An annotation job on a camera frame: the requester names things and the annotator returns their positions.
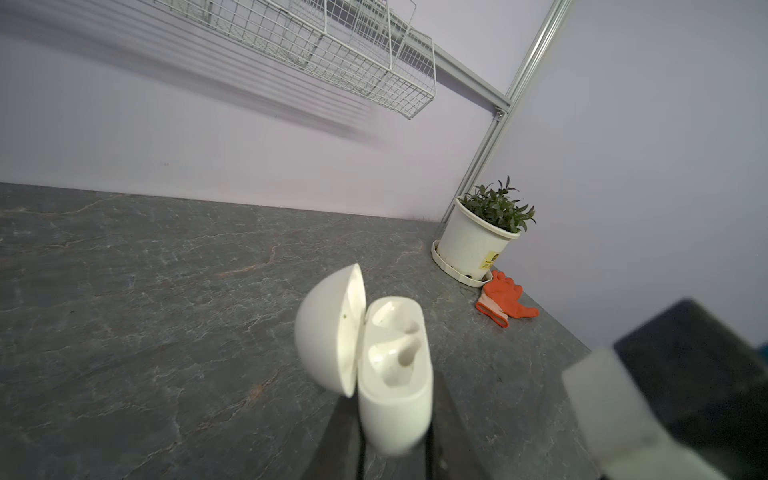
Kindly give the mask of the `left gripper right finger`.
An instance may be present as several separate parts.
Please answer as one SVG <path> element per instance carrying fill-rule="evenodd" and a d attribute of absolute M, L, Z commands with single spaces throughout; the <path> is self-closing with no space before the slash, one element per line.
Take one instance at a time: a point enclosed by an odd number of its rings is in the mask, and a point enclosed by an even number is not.
<path fill-rule="evenodd" d="M 425 478 L 488 479 L 448 389 L 444 375 L 433 374 L 432 420 L 425 440 Z"/>

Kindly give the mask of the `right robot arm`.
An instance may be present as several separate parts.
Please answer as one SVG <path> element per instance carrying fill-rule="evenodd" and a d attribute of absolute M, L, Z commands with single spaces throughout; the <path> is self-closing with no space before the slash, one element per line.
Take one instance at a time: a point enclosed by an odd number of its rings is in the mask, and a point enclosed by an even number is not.
<path fill-rule="evenodd" d="M 655 418 L 728 479 L 767 476 L 767 361 L 692 299 L 616 341 Z"/>

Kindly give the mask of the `white earbud charging case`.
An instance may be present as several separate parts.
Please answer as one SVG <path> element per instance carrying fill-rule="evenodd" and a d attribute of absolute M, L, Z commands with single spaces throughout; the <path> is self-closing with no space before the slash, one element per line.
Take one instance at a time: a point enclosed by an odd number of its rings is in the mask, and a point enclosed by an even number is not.
<path fill-rule="evenodd" d="M 434 371 L 417 301 L 367 301 L 361 267 L 352 264 L 305 296 L 294 339 L 318 385 L 356 398 L 364 437 L 379 454 L 401 456 L 422 441 L 432 419 Z"/>

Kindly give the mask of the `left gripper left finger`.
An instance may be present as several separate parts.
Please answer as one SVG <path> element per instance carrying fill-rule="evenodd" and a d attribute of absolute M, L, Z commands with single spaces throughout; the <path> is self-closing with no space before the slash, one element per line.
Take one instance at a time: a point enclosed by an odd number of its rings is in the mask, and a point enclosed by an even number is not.
<path fill-rule="evenodd" d="M 363 479 L 365 438 L 357 397 L 341 396 L 302 479 Z"/>

